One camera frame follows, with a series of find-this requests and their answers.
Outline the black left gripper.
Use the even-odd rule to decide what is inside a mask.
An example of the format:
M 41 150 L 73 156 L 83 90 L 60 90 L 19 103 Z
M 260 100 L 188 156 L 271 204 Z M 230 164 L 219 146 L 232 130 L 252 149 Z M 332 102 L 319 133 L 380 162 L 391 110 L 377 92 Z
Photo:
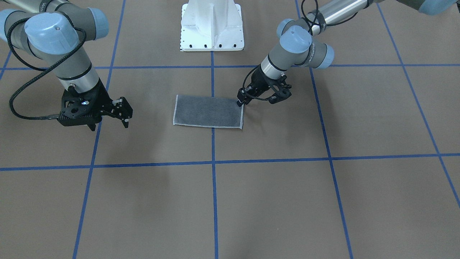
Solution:
M 271 88 L 268 85 L 268 76 L 263 73 L 263 70 L 260 66 L 257 66 L 250 70 L 248 75 L 246 75 L 246 79 L 250 78 L 251 82 L 246 84 L 246 91 L 239 90 L 237 93 L 237 105 L 238 107 L 242 107 L 243 105 L 248 105 L 252 100 L 261 100 L 261 101 L 269 101 L 269 97 L 261 98 L 260 96 Z

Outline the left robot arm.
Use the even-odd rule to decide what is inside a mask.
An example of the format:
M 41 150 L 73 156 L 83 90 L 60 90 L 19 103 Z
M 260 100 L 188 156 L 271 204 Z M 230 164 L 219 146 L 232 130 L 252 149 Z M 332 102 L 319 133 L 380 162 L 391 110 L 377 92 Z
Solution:
M 332 0 L 316 6 L 296 20 L 285 19 L 279 23 L 276 34 L 278 43 L 271 49 L 261 64 L 252 69 L 237 94 L 237 105 L 243 106 L 252 100 L 264 100 L 275 104 L 286 100 L 291 94 L 291 85 L 286 83 L 286 71 L 292 66 L 325 69 L 332 64 L 335 51 L 332 46 L 315 39 L 327 28 L 351 20 L 374 0 Z

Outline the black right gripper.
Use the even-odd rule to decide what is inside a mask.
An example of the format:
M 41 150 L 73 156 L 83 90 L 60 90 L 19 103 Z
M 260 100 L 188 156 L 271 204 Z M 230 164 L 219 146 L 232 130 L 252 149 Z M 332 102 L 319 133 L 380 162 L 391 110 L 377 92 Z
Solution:
M 77 93 L 75 87 L 71 86 L 64 91 L 61 100 L 63 126 L 87 125 L 95 132 L 102 116 L 109 116 L 119 119 L 124 128 L 128 128 L 129 119 L 133 117 L 133 108 L 128 100 L 123 96 L 112 100 L 101 80 L 85 93 Z

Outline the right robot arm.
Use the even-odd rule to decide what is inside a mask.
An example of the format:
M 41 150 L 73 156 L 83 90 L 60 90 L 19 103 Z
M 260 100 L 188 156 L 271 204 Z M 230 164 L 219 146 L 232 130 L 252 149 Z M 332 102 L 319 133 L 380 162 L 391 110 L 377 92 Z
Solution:
M 26 120 L 56 120 L 63 126 L 87 125 L 95 131 L 103 116 L 119 119 L 125 128 L 133 109 L 125 97 L 110 98 L 83 44 L 107 36 L 110 27 L 97 8 L 82 8 L 68 0 L 10 0 L 17 9 L 1 11 L 1 39 L 25 66 L 39 71 L 16 90 L 10 111 Z M 53 72 L 64 87 L 59 113 L 24 116 L 14 108 L 18 95 Z

